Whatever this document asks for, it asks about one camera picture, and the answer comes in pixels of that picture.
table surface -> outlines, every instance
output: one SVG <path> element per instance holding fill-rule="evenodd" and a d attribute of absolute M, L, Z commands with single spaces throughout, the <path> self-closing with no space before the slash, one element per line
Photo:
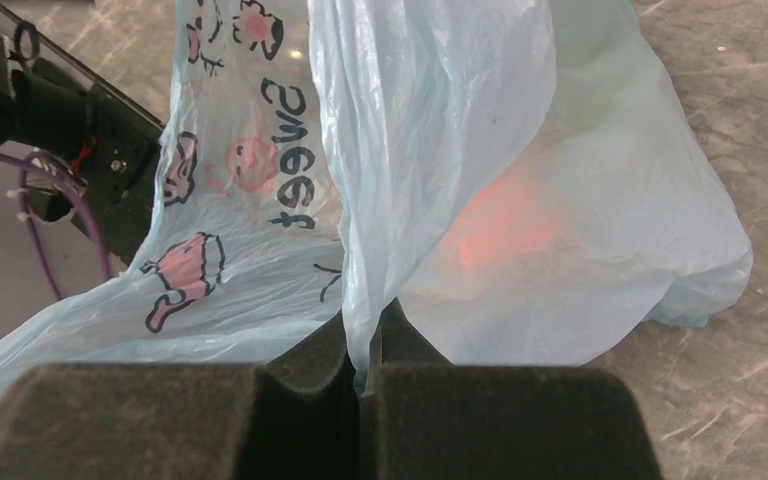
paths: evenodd
<path fill-rule="evenodd" d="M 768 479 L 768 0 L 633 0 L 755 248 L 738 304 L 704 329 L 641 324 L 593 362 L 637 396 L 669 479 Z M 23 17 L 157 115 L 169 111 L 171 0 L 29 5 Z"/>

plastic bag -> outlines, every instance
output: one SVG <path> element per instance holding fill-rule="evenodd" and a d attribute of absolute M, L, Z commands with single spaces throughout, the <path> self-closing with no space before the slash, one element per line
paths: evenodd
<path fill-rule="evenodd" d="M 454 218 L 458 203 L 503 171 L 504 164 L 527 143 L 528 132 L 533 135 L 542 121 L 554 88 L 549 13 L 545 3 L 521 0 L 496 2 L 498 12 L 464 0 L 436 5 L 437 9 L 432 7 L 439 2 L 430 0 L 411 0 L 410 6 L 349 3 L 311 0 L 316 12 L 349 8 L 357 14 L 341 16 L 336 23 L 311 18 L 316 27 L 311 33 L 314 63 L 322 68 L 330 68 L 332 62 L 351 65 L 350 58 L 342 57 L 348 50 L 323 49 L 336 34 L 329 28 L 349 36 L 356 23 L 384 22 L 377 24 L 374 50 L 381 55 L 404 53 L 411 61 L 388 58 L 388 66 L 402 69 L 390 72 L 380 83 L 370 77 L 352 85 L 368 88 L 370 102 L 382 95 L 387 98 L 378 106 L 387 109 L 388 127 L 404 142 L 388 148 L 394 153 L 406 149 L 411 156 L 376 161 L 398 162 L 388 173 L 406 179 L 417 175 L 422 182 L 454 182 L 425 188 L 410 181 L 403 187 L 419 190 L 392 192 L 410 194 L 410 205 L 405 199 L 390 213 L 391 218 L 409 214 L 404 220 L 429 220 L 429 237 L 423 233 L 422 241 L 403 244 L 416 249 L 412 255 L 417 258 L 411 261 L 417 263 L 421 250 L 430 250 L 433 237 L 446 230 L 446 218 Z M 352 10 L 361 5 L 379 10 Z M 405 16 L 392 16 L 399 9 Z M 359 190 L 348 182 L 356 181 L 364 194 L 384 187 L 366 177 L 375 171 L 340 170 L 345 163 L 342 158 L 326 163 L 320 101 L 308 60 L 305 5 L 275 0 L 178 0 L 176 10 L 172 113 L 162 138 L 151 230 L 127 272 L 51 306 L 0 341 L 0 395 L 24 371 L 48 362 L 269 360 L 341 307 L 344 251 L 337 228 L 343 208 L 328 167 L 338 169 L 350 205 L 356 205 L 353 196 Z M 491 19 L 498 24 L 494 26 Z M 406 23 L 386 24 L 402 20 Z M 328 41 L 317 41 L 317 35 L 328 36 Z M 480 41 L 471 45 L 470 39 Z M 507 42 L 515 43 L 509 47 Z M 514 47 L 527 50 L 515 52 Z M 512 62 L 517 65 L 503 65 L 507 54 L 517 55 Z M 529 62 L 533 65 L 521 65 Z M 373 72 L 367 67 L 371 65 L 356 65 L 346 73 L 360 78 Z M 488 88 L 497 84 L 529 87 L 527 94 L 504 92 L 510 106 L 494 119 L 489 109 L 498 106 L 502 92 Z M 476 92 L 489 96 L 479 100 L 490 103 L 474 104 Z M 322 101 L 326 105 L 344 99 L 366 101 L 357 95 L 358 91 L 331 89 Z M 398 113 L 392 109 L 406 105 L 411 108 L 401 112 L 402 117 L 391 117 Z M 515 106 L 534 108 L 514 112 Z M 365 129 L 375 118 L 384 119 L 374 108 L 366 112 L 374 118 L 365 119 Z M 324 118 L 331 121 L 329 114 Z M 339 119 L 337 129 L 345 132 L 345 122 L 355 117 L 349 118 Z M 498 132 L 476 120 L 498 125 Z M 458 159 L 464 158 L 456 148 L 463 146 L 460 136 L 470 134 L 463 130 L 462 121 L 489 139 L 505 140 L 504 148 L 493 146 L 492 151 L 507 152 L 510 158 L 491 162 L 475 157 L 457 166 Z M 523 132 L 515 131 L 519 127 Z M 326 124 L 325 130 L 332 142 L 334 126 Z M 358 143 L 370 141 L 362 130 L 355 134 Z M 505 134 L 518 138 L 504 138 Z M 454 157 L 417 156 L 435 153 L 435 145 L 445 146 L 440 153 Z M 483 149 L 474 145 L 468 151 Z M 364 178 L 351 180 L 357 173 Z M 464 173 L 475 178 L 463 178 Z M 380 185 L 389 189 L 393 184 Z M 433 211 L 415 214 L 412 207 Z M 358 217 L 351 217 L 348 223 L 352 222 L 368 225 Z M 394 238 L 403 239 L 405 233 Z M 357 246 L 356 240 L 350 238 L 351 245 Z M 404 268 L 400 264 L 397 270 L 406 279 L 409 272 Z M 389 278 L 387 272 L 382 275 Z M 365 292 L 364 285 L 350 288 L 360 290 L 347 295 L 350 299 L 376 295 L 378 290 L 376 286 Z"/>
<path fill-rule="evenodd" d="M 644 318 L 703 325 L 752 248 L 626 0 L 551 0 L 554 101 L 399 295 L 456 363 L 577 365 Z"/>
<path fill-rule="evenodd" d="M 381 311 L 537 133 L 555 88 L 551 16 L 542 0 L 308 8 L 323 141 L 344 207 L 343 323 L 365 369 Z"/>

translucent plastic bag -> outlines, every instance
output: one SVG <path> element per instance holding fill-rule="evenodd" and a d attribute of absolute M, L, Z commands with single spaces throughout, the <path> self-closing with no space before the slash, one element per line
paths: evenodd
<path fill-rule="evenodd" d="M 343 195 L 343 322 L 364 369 L 380 312 L 539 129 L 555 88 L 551 17 L 541 0 L 308 4 Z"/>
<path fill-rule="evenodd" d="M 0 341 L 0 395 L 47 362 L 255 362 L 289 349 L 341 308 L 343 208 L 329 167 L 349 205 L 361 192 L 407 195 L 395 210 L 369 217 L 380 231 L 381 221 L 406 215 L 394 224 L 398 235 L 376 248 L 403 241 L 397 247 L 410 250 L 394 268 L 367 270 L 369 288 L 350 284 L 347 301 L 360 304 L 353 315 L 365 318 L 369 305 L 380 304 L 379 282 L 388 285 L 383 293 L 395 293 L 469 196 L 513 161 L 542 122 L 555 78 L 544 2 L 503 0 L 493 11 L 465 0 L 310 4 L 309 32 L 301 1 L 178 0 L 172 113 L 149 235 L 120 277 L 53 305 Z M 346 15 L 329 16 L 338 11 Z M 334 161 L 326 162 L 323 149 L 309 35 Z M 359 41 L 357 50 L 332 49 L 335 35 Z M 349 56 L 355 52 L 377 52 L 382 68 L 352 66 L 362 59 Z M 338 85 L 329 76 L 337 71 L 353 79 Z M 369 104 L 332 111 L 355 101 Z M 368 137 L 375 133 L 387 135 Z M 349 165 L 352 134 L 357 145 L 390 153 L 364 157 L 366 167 L 393 166 Z M 424 222 L 427 231 L 410 238 L 405 221 Z M 352 234 L 355 223 L 362 238 Z M 353 248 L 368 239 L 369 225 L 344 219 Z"/>
<path fill-rule="evenodd" d="M 703 325 L 749 280 L 749 239 L 631 5 L 550 5 L 545 124 L 399 295 L 456 363 L 581 364 L 644 318 Z"/>

pink cartoon face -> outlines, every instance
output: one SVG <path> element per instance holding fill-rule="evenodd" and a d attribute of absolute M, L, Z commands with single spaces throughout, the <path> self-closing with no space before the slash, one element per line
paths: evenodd
<path fill-rule="evenodd" d="M 264 57 L 271 61 L 284 42 L 284 22 L 266 13 L 257 0 L 242 0 L 240 15 L 234 17 L 234 41 L 248 45 L 251 51 L 260 45 Z"/>
<path fill-rule="evenodd" d="M 172 163 L 166 170 L 163 183 L 163 205 L 169 207 L 176 203 L 184 204 L 195 190 L 193 180 L 198 164 L 198 138 L 190 132 L 181 132 L 172 154 Z"/>
<path fill-rule="evenodd" d="M 196 25 L 201 25 L 201 18 L 196 19 Z M 187 24 L 187 41 L 189 42 L 187 61 L 196 63 L 201 58 L 201 29 Z"/>
<path fill-rule="evenodd" d="M 146 262 L 140 270 L 156 272 L 167 290 L 146 317 L 146 328 L 159 333 L 170 315 L 213 293 L 222 281 L 224 266 L 222 242 L 204 232 L 174 245 L 157 262 Z"/>
<path fill-rule="evenodd" d="M 270 180 L 278 174 L 275 156 L 278 147 L 256 137 L 231 143 L 225 154 L 225 168 L 231 180 L 247 192 L 270 190 Z"/>
<path fill-rule="evenodd" d="M 209 77 L 217 74 L 217 69 L 224 68 L 221 58 L 209 58 L 204 52 L 205 45 L 213 44 L 222 29 L 222 18 L 219 4 L 213 0 L 213 8 L 205 9 L 204 0 L 196 0 L 199 5 L 199 16 L 192 24 L 187 24 L 187 61 L 196 64 L 201 61 L 204 71 Z"/>

black printed lettering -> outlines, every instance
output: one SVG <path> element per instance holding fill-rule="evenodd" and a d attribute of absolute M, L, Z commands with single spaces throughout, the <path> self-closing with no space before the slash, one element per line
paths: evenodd
<path fill-rule="evenodd" d="M 299 173 L 299 168 L 302 166 L 302 157 L 307 159 L 307 163 L 302 168 L 302 171 L 308 171 L 313 166 L 313 162 L 316 161 L 316 157 L 310 149 L 302 146 L 290 148 L 281 155 L 281 161 L 279 162 L 281 164 L 281 171 L 287 175 Z"/>
<path fill-rule="evenodd" d="M 281 125 L 278 128 L 280 128 L 282 132 L 289 133 L 290 135 L 285 137 L 273 136 L 273 143 L 298 142 L 307 136 L 307 129 L 302 126 L 301 120 L 293 118 L 281 110 L 276 110 L 275 115 L 278 115 L 278 118 L 287 122 L 287 124 Z"/>
<path fill-rule="evenodd" d="M 269 97 L 269 87 L 278 87 L 278 101 L 281 102 L 281 107 L 290 115 L 301 115 L 307 109 L 307 102 L 305 101 L 304 94 L 299 87 L 290 85 L 290 90 L 296 92 L 296 96 L 299 98 L 299 106 L 291 107 L 287 102 L 287 89 L 268 78 L 264 78 L 260 83 L 260 95 L 264 100 L 266 100 L 266 103 L 272 105 L 272 98 Z"/>
<path fill-rule="evenodd" d="M 275 225 L 280 224 L 284 228 L 290 228 L 294 224 L 300 223 L 299 228 L 306 230 L 313 230 L 313 227 L 316 226 L 316 222 L 307 215 L 288 215 L 287 212 L 281 212 L 281 218 L 273 218 L 269 222 Z"/>
<path fill-rule="evenodd" d="M 304 197 L 302 197 L 302 188 L 304 188 Z M 310 205 L 313 201 L 314 187 L 313 182 L 304 175 L 293 177 L 281 188 L 278 189 L 278 201 L 287 208 L 296 208 L 299 205 L 299 199 L 303 207 Z"/>

